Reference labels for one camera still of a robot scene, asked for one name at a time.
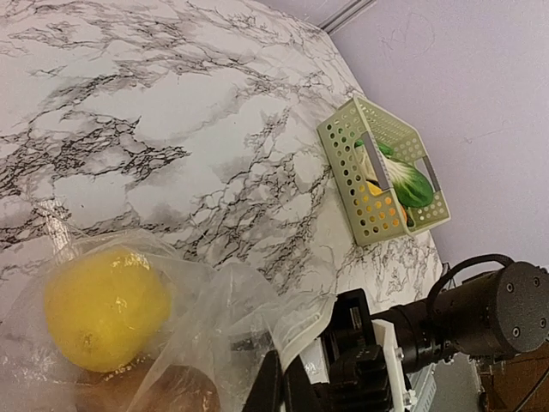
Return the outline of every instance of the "screw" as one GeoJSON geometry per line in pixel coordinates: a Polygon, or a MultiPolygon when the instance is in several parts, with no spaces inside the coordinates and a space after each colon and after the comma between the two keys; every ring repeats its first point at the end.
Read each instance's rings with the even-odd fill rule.
{"type": "Polygon", "coordinates": [[[404,402],[405,407],[409,408],[412,406],[412,397],[408,392],[402,394],[402,401],[404,402]]]}
{"type": "Polygon", "coordinates": [[[400,362],[404,361],[404,351],[402,350],[402,348],[396,348],[395,355],[398,361],[400,362]]]}

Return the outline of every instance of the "cable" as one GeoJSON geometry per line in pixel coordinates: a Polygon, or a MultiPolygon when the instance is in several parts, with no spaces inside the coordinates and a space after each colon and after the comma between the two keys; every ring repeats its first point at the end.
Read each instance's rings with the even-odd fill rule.
{"type": "Polygon", "coordinates": [[[427,296],[426,305],[427,305],[427,316],[429,317],[429,319],[434,320],[435,318],[434,316],[435,302],[437,300],[438,295],[442,292],[446,283],[454,279],[455,275],[457,275],[459,272],[461,272],[466,268],[470,268],[471,266],[475,266],[477,264],[486,264],[490,262],[497,262],[502,266],[507,267],[510,264],[513,264],[515,261],[505,255],[490,254],[490,255],[471,257],[470,259],[464,260],[460,264],[456,265],[454,268],[450,269],[448,273],[446,273],[446,275],[438,279],[437,283],[433,285],[433,287],[431,288],[431,291],[429,292],[429,295],[427,296]]]}
{"type": "Polygon", "coordinates": [[[520,412],[522,408],[528,403],[530,398],[534,395],[534,393],[540,388],[540,386],[543,385],[543,383],[546,381],[547,377],[549,377],[549,367],[545,371],[545,373],[541,376],[540,380],[534,385],[534,387],[530,390],[530,392],[522,399],[522,402],[519,403],[519,405],[513,410],[513,412],[520,412]]]}

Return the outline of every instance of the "green leafy vegetable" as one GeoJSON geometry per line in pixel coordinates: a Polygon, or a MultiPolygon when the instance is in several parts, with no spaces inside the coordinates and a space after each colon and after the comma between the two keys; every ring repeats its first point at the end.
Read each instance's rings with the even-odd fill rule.
{"type": "MultiPolygon", "coordinates": [[[[394,150],[379,141],[376,141],[379,151],[383,154],[385,166],[393,187],[395,188],[398,201],[407,208],[424,208],[432,203],[434,192],[431,182],[414,166],[392,158],[394,150]]],[[[376,180],[376,174],[371,166],[370,159],[364,148],[362,140],[354,144],[355,148],[360,148],[357,152],[362,155],[359,158],[362,173],[369,180],[376,180]]]]}
{"type": "Polygon", "coordinates": [[[398,201],[409,208],[424,208],[434,196],[429,180],[415,167],[397,159],[385,159],[398,201]]]}
{"type": "Polygon", "coordinates": [[[379,151],[383,153],[385,157],[390,157],[395,152],[393,148],[390,148],[385,143],[381,143],[378,140],[376,140],[377,146],[379,147],[379,151]]]}

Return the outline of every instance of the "lemon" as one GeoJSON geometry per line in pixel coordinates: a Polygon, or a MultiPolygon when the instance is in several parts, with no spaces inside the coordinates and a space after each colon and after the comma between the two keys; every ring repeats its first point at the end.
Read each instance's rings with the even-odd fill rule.
{"type": "Polygon", "coordinates": [[[61,353],[102,373],[132,361],[171,310],[159,274],[144,256],[123,247],[61,266],[46,284],[44,303],[61,353]]]}

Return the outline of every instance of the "basket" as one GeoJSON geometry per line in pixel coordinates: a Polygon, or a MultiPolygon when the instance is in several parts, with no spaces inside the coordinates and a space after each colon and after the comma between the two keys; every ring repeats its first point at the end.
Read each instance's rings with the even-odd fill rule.
{"type": "Polygon", "coordinates": [[[332,166],[347,217],[358,245],[370,245],[402,235],[415,235],[450,219],[444,194],[418,131],[366,98],[355,96],[317,128],[332,166]],[[361,172],[354,144],[361,139],[381,194],[374,196],[361,172]],[[390,181],[376,141],[394,150],[393,157],[418,166],[424,162],[435,196],[428,207],[408,208],[405,215],[390,181]]]}

